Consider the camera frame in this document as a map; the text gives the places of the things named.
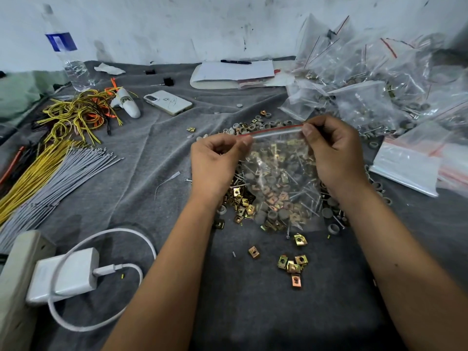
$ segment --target pen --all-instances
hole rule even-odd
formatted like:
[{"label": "pen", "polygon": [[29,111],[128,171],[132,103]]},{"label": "pen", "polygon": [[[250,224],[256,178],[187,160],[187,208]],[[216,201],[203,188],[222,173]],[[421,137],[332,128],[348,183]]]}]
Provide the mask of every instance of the pen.
[{"label": "pen", "polygon": [[250,61],[242,61],[242,60],[221,60],[222,63],[229,63],[229,64],[245,64],[249,65],[252,64]]}]

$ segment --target hand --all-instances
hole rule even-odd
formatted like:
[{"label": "hand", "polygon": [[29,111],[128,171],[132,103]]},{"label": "hand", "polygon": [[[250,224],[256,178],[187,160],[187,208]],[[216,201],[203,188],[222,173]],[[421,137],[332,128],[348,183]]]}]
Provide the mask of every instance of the hand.
[{"label": "hand", "polygon": [[317,116],[304,123],[302,132],[315,155],[319,178],[334,198],[341,202],[370,186],[353,127],[338,118]]},{"label": "hand", "polygon": [[252,140],[251,136],[216,134],[193,143],[192,196],[216,207],[229,189],[239,160],[249,152]]}]

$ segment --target gray blanket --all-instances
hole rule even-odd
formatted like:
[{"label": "gray blanket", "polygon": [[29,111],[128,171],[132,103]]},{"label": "gray blanket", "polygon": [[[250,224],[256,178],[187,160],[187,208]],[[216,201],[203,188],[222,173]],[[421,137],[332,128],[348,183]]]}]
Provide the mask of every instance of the gray blanket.
[{"label": "gray blanket", "polygon": [[[273,119],[288,119],[277,109],[286,99],[284,88],[247,90],[196,90],[189,79],[195,65],[157,65],[158,74],[145,75],[148,67],[115,64],[127,71],[117,84],[136,93],[142,116],[124,111],[122,127],[112,123],[112,135],[97,132],[102,146],[125,157],[95,176],[62,201],[40,230],[65,253],[87,236],[111,227],[130,227],[151,239],[157,250],[166,240],[190,193],[190,145],[196,136],[214,134],[239,121],[250,122],[261,110]],[[108,75],[98,75],[108,79]],[[149,87],[171,76],[175,86],[165,90],[194,103],[189,111],[171,117],[142,101],[160,90]],[[102,88],[110,86],[106,80]],[[61,94],[73,93],[68,88]],[[236,107],[242,103],[243,108]],[[188,127],[196,127],[187,139]],[[17,145],[37,138],[23,128],[0,147],[0,166]],[[367,161],[374,151],[365,148]],[[155,188],[180,171],[181,175]],[[468,201],[440,190],[437,199],[426,197],[384,178],[393,208],[418,240],[463,286],[468,286]],[[396,350],[403,348],[372,274],[351,230],[327,239],[326,232],[307,235],[308,245],[297,248],[284,233],[267,234],[253,221],[234,224],[232,208],[222,218],[223,230],[212,234],[206,254],[191,347],[203,350]],[[252,259],[248,249],[261,253]],[[131,262],[146,273],[152,255],[145,242],[128,233],[96,239],[100,265]],[[281,254],[303,252],[309,259],[302,273],[302,288],[293,290],[291,278],[276,267]],[[100,279],[96,291],[58,302],[63,317],[75,325],[91,325],[117,313],[137,289],[137,273],[124,271]],[[42,307],[33,350],[98,350],[113,325],[95,332],[74,333],[59,327]]]}]

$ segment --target white phone case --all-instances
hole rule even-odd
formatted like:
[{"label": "white phone case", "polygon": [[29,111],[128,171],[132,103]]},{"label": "white phone case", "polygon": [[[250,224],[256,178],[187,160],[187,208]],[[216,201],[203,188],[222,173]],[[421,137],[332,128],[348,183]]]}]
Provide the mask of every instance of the white phone case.
[{"label": "white phone case", "polygon": [[171,116],[177,116],[193,106],[192,102],[186,101],[183,98],[177,97],[166,91],[157,91],[143,97],[146,102],[153,105]]}]

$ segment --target white wall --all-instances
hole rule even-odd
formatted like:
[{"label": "white wall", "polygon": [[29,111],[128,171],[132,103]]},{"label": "white wall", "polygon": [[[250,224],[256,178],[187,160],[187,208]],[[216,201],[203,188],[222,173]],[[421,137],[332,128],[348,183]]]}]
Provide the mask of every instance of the white wall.
[{"label": "white wall", "polygon": [[43,35],[42,2],[83,60],[118,63],[294,55],[309,12],[331,28],[351,15],[357,29],[386,27],[399,39],[442,32],[450,45],[468,33],[468,0],[0,0],[0,70],[60,69]]}]

